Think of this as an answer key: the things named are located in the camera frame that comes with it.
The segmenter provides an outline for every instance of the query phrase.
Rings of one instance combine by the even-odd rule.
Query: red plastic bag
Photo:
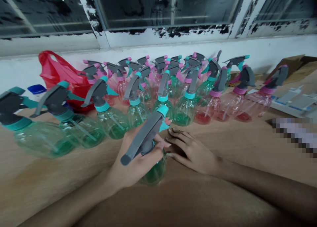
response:
[[[42,73],[40,76],[43,78],[47,89],[51,89],[60,81],[67,81],[69,83],[68,89],[75,95],[85,98],[91,84],[88,83],[86,76],[78,75],[80,71],[76,70],[66,60],[53,51],[46,50],[39,54],[39,61],[42,65]],[[94,109],[93,104],[82,108],[83,101],[71,100],[67,101],[75,111],[86,112]]]

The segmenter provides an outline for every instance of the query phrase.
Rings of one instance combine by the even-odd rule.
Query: forearm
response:
[[[84,186],[38,212],[23,222],[20,227],[73,226],[94,206],[115,194],[116,189],[110,183],[104,182],[103,178],[103,175],[97,176]]]
[[[317,188],[223,159],[219,161],[217,177],[253,192],[300,219],[317,222]]]

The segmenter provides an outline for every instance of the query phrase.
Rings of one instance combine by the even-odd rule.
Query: white wall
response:
[[[118,48],[111,50],[90,50],[59,53],[76,69],[82,70],[86,67],[83,59],[108,61],[117,63],[119,60],[132,57],[135,61],[143,56],[149,55],[150,60],[156,57],[168,55],[169,57],[182,55],[183,58],[194,51],[202,53],[207,57],[214,57],[218,50],[222,50],[220,62],[230,58],[249,54],[245,64],[248,64],[255,73],[268,73],[275,68],[278,62],[285,57],[306,54],[317,56],[317,35],[275,37],[260,39],[242,39],[220,42],[187,43],[173,45],[159,45],[147,47]],[[0,58],[0,93],[14,86],[26,89],[34,84],[45,85],[41,73],[41,64],[37,55],[3,57]]]

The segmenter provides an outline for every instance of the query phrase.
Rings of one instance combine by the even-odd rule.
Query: window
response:
[[[92,32],[79,0],[1,0],[2,38]]]
[[[317,33],[315,2],[0,0],[0,56]]]

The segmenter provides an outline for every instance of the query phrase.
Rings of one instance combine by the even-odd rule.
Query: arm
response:
[[[139,154],[127,166],[120,163],[121,157],[128,150],[133,138],[142,125],[128,131],[124,138],[110,171],[105,170],[92,181],[73,191],[52,205],[38,212],[20,227],[67,227],[73,226],[78,220],[88,213],[94,206],[114,195],[119,190],[134,185],[163,157],[163,148],[170,144],[159,135],[155,136],[156,146],[152,152],[142,156]]]
[[[168,156],[199,173],[213,175],[253,192],[302,220],[317,223],[317,188],[217,157],[187,132],[173,129],[169,133],[172,138],[166,139],[179,146],[187,158],[176,153],[168,153]]]

